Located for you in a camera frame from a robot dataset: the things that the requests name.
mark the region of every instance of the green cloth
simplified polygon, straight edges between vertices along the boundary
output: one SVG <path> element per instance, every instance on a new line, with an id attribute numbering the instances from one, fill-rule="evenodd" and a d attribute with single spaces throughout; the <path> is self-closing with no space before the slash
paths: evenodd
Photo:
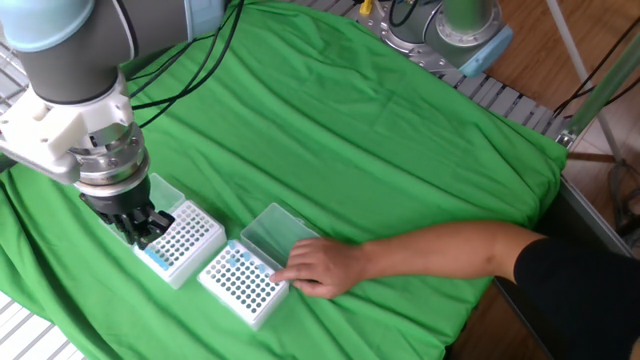
<path id="1" fill-rule="evenodd" d="M 176 93 L 208 46 L 192 46 L 135 103 Z M 355 22 L 288 3 L 246 6 L 218 72 L 145 137 L 152 172 L 229 238 L 272 202 L 353 242 L 452 220 L 531 227 L 566 158 Z M 17 166 L 0 189 L 0 290 L 89 359 L 439 359 L 490 281 L 385 278 L 333 301 L 292 288 L 254 332 L 195 276 L 177 291 L 164 283 L 73 187 Z"/>

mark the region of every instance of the robotic arm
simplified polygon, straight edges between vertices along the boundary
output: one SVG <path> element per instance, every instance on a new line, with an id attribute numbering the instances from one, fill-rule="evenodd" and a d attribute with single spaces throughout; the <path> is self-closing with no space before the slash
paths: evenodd
<path id="1" fill-rule="evenodd" d="M 119 64 L 215 31 L 222 0 L 0 0 L 31 86 L 0 151 L 62 184 L 144 249 L 174 219 L 149 199 L 149 154 Z"/>

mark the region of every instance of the hand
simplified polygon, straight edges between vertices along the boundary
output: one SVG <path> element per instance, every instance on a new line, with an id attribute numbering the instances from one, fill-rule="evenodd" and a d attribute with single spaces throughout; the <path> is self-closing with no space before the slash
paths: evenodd
<path id="1" fill-rule="evenodd" d="M 366 264 L 362 246 L 307 239 L 293 246 L 286 269 L 270 280 L 295 280 L 293 286 L 306 295 L 332 299 L 365 279 Z"/>

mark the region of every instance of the finger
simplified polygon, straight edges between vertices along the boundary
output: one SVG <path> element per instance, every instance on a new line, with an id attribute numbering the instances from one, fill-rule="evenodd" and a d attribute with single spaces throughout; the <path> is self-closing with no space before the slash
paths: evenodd
<path id="1" fill-rule="evenodd" d="M 306 246 L 301 246 L 297 248 L 294 247 L 293 249 L 291 249 L 291 252 L 289 252 L 289 257 L 305 255 L 305 254 L 314 253 L 318 251 L 320 251 L 320 248 L 316 245 L 306 245 Z"/>
<path id="2" fill-rule="evenodd" d="M 314 296 L 325 299 L 331 299 L 335 296 L 334 291 L 331 287 L 319 282 L 296 280 L 293 282 L 293 286 L 300 289 L 300 291 L 302 291 L 307 296 Z"/>
<path id="3" fill-rule="evenodd" d="M 315 266 L 312 266 L 310 264 L 300 264 L 287 267 L 276 272 L 275 274 L 271 275 L 269 280 L 273 283 L 298 279 L 315 280 L 314 277 L 316 276 L 316 273 L 317 271 L 315 271 Z"/>
<path id="4" fill-rule="evenodd" d="M 325 241 L 326 240 L 324 238 L 303 239 L 303 240 L 297 241 L 293 245 L 293 248 L 295 249 L 296 247 L 304 247 L 304 246 L 308 246 L 308 245 L 317 245 L 317 244 L 321 244 L 321 243 L 323 243 Z"/>
<path id="5" fill-rule="evenodd" d="M 300 265 L 300 264 L 315 264 L 319 261 L 320 257 L 318 253 L 308 252 L 302 255 L 291 256 L 287 261 L 287 267 Z"/>

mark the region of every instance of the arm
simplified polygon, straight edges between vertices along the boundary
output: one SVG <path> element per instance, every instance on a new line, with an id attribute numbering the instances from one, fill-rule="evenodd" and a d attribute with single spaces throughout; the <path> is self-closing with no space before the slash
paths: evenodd
<path id="1" fill-rule="evenodd" d="M 522 251 L 543 236 L 495 221 L 453 222 L 396 237 L 346 245 L 329 239 L 303 240 L 287 268 L 272 281 L 295 280 L 305 294 L 333 298 L 360 281 L 396 275 L 449 278 L 502 276 L 513 281 Z"/>

